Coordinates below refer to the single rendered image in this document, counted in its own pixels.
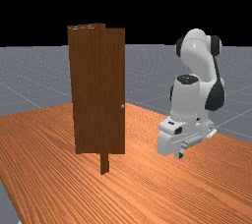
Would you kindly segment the brown wooden door in frame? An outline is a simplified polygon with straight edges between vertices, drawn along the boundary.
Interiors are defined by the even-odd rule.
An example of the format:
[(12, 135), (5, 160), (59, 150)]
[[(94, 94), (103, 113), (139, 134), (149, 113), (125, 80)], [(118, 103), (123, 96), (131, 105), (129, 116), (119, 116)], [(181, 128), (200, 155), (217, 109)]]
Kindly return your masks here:
[(68, 27), (75, 151), (96, 153), (100, 173), (125, 152), (125, 30)]

